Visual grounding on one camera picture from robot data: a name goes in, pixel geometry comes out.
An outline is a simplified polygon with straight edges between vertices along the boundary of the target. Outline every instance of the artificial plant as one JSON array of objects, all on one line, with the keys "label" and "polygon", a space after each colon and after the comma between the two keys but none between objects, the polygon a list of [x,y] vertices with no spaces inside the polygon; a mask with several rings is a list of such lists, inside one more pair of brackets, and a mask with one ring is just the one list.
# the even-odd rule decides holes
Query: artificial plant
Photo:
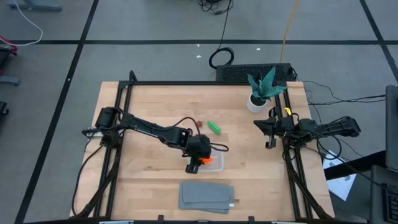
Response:
[{"label": "artificial plant", "polygon": [[268,72],[263,80],[259,80],[259,84],[254,81],[253,76],[248,74],[248,81],[253,90],[252,95],[260,101],[266,101],[270,97],[276,96],[287,89],[286,86],[272,86],[275,78],[275,67]]}]

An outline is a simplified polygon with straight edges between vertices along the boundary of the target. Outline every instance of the clear plastic tray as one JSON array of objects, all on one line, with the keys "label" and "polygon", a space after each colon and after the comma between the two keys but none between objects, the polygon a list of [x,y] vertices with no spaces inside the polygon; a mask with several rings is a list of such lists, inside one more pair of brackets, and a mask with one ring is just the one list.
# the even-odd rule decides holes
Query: clear plastic tray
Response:
[{"label": "clear plastic tray", "polygon": [[[213,161],[201,165],[198,172],[221,172],[224,170],[224,153],[216,150],[211,150],[211,158]],[[188,157],[187,164],[189,164],[191,158]]]}]

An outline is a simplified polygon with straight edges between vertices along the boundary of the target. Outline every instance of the black floor line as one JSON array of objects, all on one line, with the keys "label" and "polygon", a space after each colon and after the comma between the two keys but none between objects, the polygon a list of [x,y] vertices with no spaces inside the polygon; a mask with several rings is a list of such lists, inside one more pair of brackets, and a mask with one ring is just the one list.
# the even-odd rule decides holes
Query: black floor line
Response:
[{"label": "black floor line", "polygon": [[373,32],[374,32],[374,35],[376,35],[377,40],[380,41],[380,43],[381,43],[380,44],[381,49],[382,49],[382,51],[384,53],[384,56],[386,57],[388,65],[390,66],[392,74],[395,76],[395,78],[396,78],[396,80],[398,82],[398,68],[397,68],[397,65],[396,65],[396,63],[394,61],[394,58],[392,58],[392,55],[391,55],[391,53],[390,53],[390,51],[389,51],[389,49],[388,49],[388,47],[387,47],[387,45],[386,45],[386,43],[385,43],[385,41],[383,39],[383,36],[380,33],[379,28],[376,25],[376,22],[373,19],[371,11],[369,10],[368,5],[366,4],[365,0],[359,0],[359,1],[360,1],[361,5],[362,5],[362,8],[363,8],[365,14],[366,14],[366,17],[368,18],[369,23],[371,24],[371,27],[372,27]]},{"label": "black floor line", "polygon": [[63,104],[67,97],[67,93],[68,93],[69,86],[70,86],[70,83],[73,78],[73,74],[75,73],[76,66],[79,61],[81,51],[83,50],[84,41],[87,38],[87,34],[90,29],[90,25],[93,20],[94,13],[95,13],[97,5],[98,5],[98,1],[99,0],[93,1],[93,5],[91,6],[90,13],[88,14],[86,24],[83,29],[83,33],[81,34],[78,47],[76,48],[75,56],[73,56],[73,60],[70,65],[68,75],[65,78],[65,83],[63,84],[63,87],[62,87],[60,98],[58,99],[58,103],[57,103],[57,106],[55,107],[55,111],[52,116],[49,129],[47,131],[47,134],[45,135],[43,146],[40,150],[39,157],[38,157],[36,165],[34,167],[32,176],[30,177],[30,181],[29,181],[29,184],[25,191],[24,198],[22,199],[22,203],[19,207],[18,214],[15,219],[15,223],[17,223],[17,224],[23,223],[25,220],[25,216],[26,216],[27,210],[29,208],[30,201],[32,200],[33,193],[35,191],[37,182],[39,181],[40,173],[42,171],[45,158],[46,158],[47,153],[50,148],[50,144],[51,144],[51,140],[53,138],[54,132],[55,132],[55,128],[57,127],[57,123],[58,123],[58,120],[61,115],[61,110],[63,108]]},{"label": "black floor line", "polygon": [[[12,40],[15,44],[26,44],[34,40]],[[223,40],[223,44],[282,44],[283,40]],[[38,44],[79,44],[80,40],[42,40]],[[178,45],[219,44],[220,40],[85,40],[88,45]],[[286,40],[288,45],[398,45],[398,40]]]}]

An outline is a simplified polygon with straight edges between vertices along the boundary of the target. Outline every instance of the wooden tabletop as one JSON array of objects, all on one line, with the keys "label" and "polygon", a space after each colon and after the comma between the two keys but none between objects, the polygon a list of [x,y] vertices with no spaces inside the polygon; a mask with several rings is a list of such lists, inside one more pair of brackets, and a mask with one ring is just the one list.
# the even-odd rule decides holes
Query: wooden tabletop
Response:
[{"label": "wooden tabletop", "polygon": [[[117,86],[117,82],[102,83],[93,126],[100,109],[114,105]],[[300,118],[310,118],[303,83],[290,82],[288,87],[292,111]],[[181,157],[181,151],[171,149],[150,136],[126,131],[112,219],[156,220],[158,215],[164,215],[165,220],[245,221],[248,216],[254,216],[258,221],[294,220],[282,143],[278,139],[277,147],[266,149],[267,136],[263,136],[252,122],[267,119],[275,100],[268,102],[264,112],[253,114],[246,108],[250,93],[250,86],[133,86],[129,112],[134,116],[161,126],[170,126],[186,116],[214,121],[222,130],[220,135],[214,134],[207,124],[201,132],[211,142],[228,145],[229,152],[224,153],[223,172],[187,174],[187,158]],[[179,126],[195,130],[190,120]],[[98,148],[99,141],[94,139],[90,142],[84,159]],[[316,149],[314,142],[308,146]],[[86,205],[98,188],[104,152],[102,150],[95,155],[82,172],[75,202],[77,211]],[[309,191],[325,211],[334,216],[320,156],[302,149],[302,161]],[[186,180],[232,185],[235,207],[228,215],[178,209],[179,185]],[[297,191],[304,217],[301,193],[299,189]],[[103,205],[107,199],[106,192]]]}]

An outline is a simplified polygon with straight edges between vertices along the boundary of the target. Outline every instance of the gray cloth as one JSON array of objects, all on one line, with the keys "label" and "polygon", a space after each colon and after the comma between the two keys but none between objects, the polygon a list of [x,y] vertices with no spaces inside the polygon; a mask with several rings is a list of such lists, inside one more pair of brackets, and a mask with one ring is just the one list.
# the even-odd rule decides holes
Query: gray cloth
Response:
[{"label": "gray cloth", "polygon": [[206,182],[183,182],[180,185],[180,209],[228,214],[230,203],[234,203],[232,186]]}]

